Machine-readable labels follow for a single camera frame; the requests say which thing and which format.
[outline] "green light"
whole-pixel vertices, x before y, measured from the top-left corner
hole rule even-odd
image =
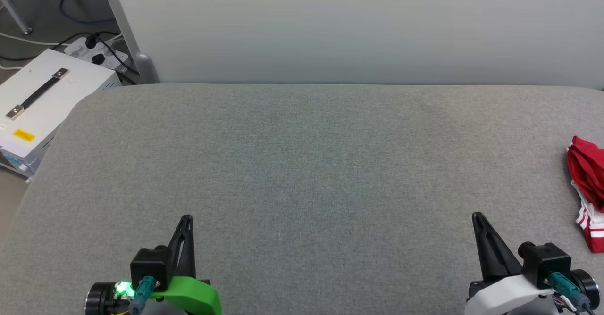
[[[128,296],[129,298],[134,297],[134,289],[132,289],[132,283],[121,281],[115,285],[115,294],[119,296]]]

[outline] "white power strip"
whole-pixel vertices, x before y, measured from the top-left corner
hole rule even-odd
[[[115,54],[119,57],[124,64],[130,66],[132,60],[128,57],[127,54],[120,52],[118,50],[114,50]],[[119,63],[119,61],[115,58],[114,55],[103,45],[102,42],[97,42],[97,45],[89,49],[86,46],[86,38],[78,38],[71,45],[65,47],[65,54],[70,55],[72,57],[76,57],[82,59],[87,62],[92,62],[92,58],[96,55],[103,55],[104,61],[99,64],[100,66],[110,68],[111,70],[119,71],[119,72],[127,72],[127,68]]]

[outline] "white panel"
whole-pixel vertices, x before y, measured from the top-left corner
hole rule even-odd
[[[119,0],[160,81],[604,87],[604,0]]]

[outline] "folded cloth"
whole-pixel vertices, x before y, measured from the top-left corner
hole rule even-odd
[[[581,209],[576,222],[583,229],[587,247],[593,253],[602,253],[604,252],[604,213],[595,210],[594,205],[587,201],[574,180],[570,184],[581,197]]]
[[[604,149],[574,136],[567,149],[568,169],[578,191],[604,212]]]

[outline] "yellow label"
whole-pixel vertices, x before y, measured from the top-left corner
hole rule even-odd
[[[30,134],[30,133],[26,133],[26,132],[24,132],[24,131],[23,131],[23,130],[21,130],[21,129],[17,129],[17,131],[15,131],[15,132],[13,133],[13,135],[15,135],[15,136],[17,136],[17,137],[19,137],[19,138],[21,138],[21,139],[24,139],[24,140],[26,140],[26,141],[33,141],[33,140],[34,140],[34,138],[35,138],[35,136],[34,136],[34,135],[32,135],[32,134]]]

